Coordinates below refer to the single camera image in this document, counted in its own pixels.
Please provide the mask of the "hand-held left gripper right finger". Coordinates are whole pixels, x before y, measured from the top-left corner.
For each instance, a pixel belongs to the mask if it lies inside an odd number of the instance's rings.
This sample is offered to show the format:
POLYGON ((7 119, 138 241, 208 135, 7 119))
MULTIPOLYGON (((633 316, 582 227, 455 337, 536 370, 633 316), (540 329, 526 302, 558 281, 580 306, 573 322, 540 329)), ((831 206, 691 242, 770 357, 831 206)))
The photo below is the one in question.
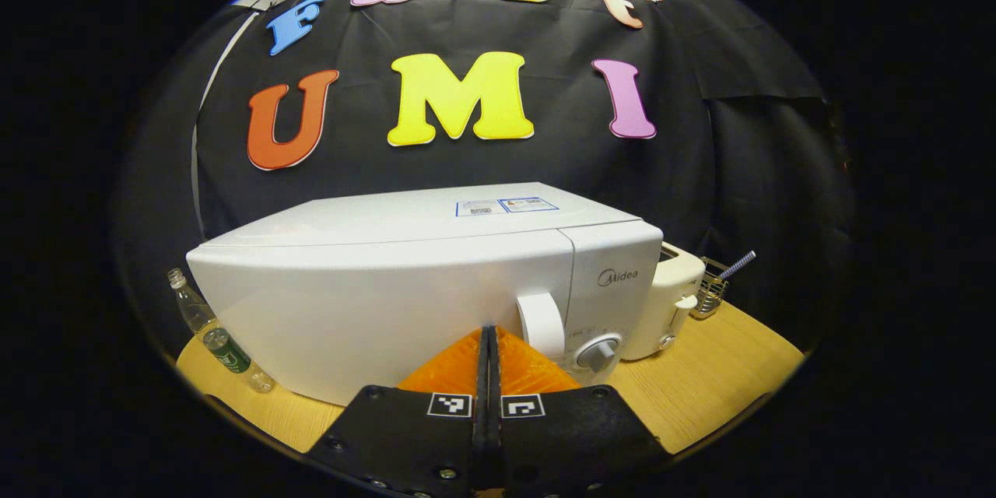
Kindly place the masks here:
POLYGON ((607 384, 502 395, 500 345, 488 328, 488 487, 504 497, 608 497, 672 459, 607 384))

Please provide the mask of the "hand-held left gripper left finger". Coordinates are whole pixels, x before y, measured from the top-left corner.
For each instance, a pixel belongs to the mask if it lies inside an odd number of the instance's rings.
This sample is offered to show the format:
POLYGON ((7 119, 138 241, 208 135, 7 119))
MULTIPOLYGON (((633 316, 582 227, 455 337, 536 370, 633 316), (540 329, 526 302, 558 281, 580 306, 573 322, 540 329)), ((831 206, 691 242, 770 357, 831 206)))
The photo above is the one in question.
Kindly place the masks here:
POLYGON ((306 456, 384 494, 472 497, 491 485, 491 328, 470 393, 367 385, 306 456))

